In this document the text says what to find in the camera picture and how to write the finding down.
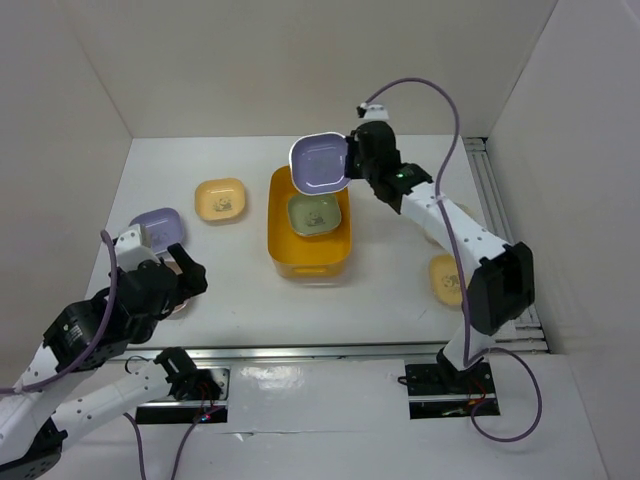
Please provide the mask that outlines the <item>purple panda plate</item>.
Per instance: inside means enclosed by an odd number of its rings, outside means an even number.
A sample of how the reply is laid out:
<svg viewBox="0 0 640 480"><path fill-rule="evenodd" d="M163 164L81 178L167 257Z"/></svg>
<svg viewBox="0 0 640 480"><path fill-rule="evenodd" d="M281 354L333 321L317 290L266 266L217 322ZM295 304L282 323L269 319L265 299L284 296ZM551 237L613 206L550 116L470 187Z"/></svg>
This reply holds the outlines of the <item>purple panda plate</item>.
<svg viewBox="0 0 640 480"><path fill-rule="evenodd" d="M337 132L307 135L297 139L289 151L291 180L307 196L333 194L350 183L345 174L346 137Z"/></svg>

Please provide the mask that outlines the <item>green panda plate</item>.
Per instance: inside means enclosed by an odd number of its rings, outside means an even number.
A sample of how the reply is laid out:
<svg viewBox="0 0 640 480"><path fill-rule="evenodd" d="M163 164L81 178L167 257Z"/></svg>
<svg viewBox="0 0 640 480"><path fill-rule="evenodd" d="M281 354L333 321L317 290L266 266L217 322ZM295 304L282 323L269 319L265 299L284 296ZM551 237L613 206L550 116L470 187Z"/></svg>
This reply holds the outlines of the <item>green panda plate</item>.
<svg viewBox="0 0 640 480"><path fill-rule="evenodd" d="M291 229L300 237L329 234L342 223L342 213L335 194L296 194L288 200L286 212Z"/></svg>

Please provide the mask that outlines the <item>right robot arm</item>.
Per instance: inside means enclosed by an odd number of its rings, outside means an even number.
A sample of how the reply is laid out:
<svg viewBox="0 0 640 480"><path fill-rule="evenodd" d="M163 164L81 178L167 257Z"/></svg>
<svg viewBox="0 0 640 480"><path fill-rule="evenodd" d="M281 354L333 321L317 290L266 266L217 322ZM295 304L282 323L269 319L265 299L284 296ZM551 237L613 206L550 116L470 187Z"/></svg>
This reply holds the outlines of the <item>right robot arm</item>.
<svg viewBox="0 0 640 480"><path fill-rule="evenodd" d="M401 161L391 126L366 121L346 137L345 175L364 179L376 198L417 225L454 257L463 294L463 323L441 349L436 379L460 391L493 336L535 300L534 260L523 242L492 234L436 188L420 166Z"/></svg>

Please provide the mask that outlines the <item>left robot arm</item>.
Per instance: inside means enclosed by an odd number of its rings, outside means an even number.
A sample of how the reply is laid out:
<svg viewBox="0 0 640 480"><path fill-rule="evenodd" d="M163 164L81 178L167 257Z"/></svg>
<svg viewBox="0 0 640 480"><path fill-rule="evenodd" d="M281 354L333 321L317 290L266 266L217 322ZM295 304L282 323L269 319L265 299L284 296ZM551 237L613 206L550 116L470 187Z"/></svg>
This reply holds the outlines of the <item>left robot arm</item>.
<svg viewBox="0 0 640 480"><path fill-rule="evenodd" d="M198 370L181 347L161 351L142 368L93 393L69 395L131 344L151 338L173 309L204 293L206 269L179 244L164 260L124 270L109 254L110 284L91 299L68 305L43 335L31 364L1 393L1 476L36 479L99 426L151 400L189 397Z"/></svg>

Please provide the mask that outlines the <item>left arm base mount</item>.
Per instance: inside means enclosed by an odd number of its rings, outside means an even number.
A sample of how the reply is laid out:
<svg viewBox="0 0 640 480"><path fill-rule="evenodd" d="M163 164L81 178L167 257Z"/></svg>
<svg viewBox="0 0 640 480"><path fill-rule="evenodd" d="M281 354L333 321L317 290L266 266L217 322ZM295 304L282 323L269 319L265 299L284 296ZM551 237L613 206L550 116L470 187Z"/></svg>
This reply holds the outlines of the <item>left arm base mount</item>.
<svg viewBox="0 0 640 480"><path fill-rule="evenodd" d="M195 419L204 424L226 423L229 384L229 368L199 368L188 393L178 400L167 396L142 404L134 419L140 425L188 425Z"/></svg>

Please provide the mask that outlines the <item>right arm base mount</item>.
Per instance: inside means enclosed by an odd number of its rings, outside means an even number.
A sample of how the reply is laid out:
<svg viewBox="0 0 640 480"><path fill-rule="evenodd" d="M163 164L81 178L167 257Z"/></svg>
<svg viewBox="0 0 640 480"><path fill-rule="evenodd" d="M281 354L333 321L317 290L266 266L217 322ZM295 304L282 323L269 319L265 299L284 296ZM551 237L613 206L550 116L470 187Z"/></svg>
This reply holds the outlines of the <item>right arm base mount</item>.
<svg viewBox="0 0 640 480"><path fill-rule="evenodd" d="M406 388L412 420L499 416L492 370L483 362L461 380L448 382L435 363L407 364L397 382Z"/></svg>

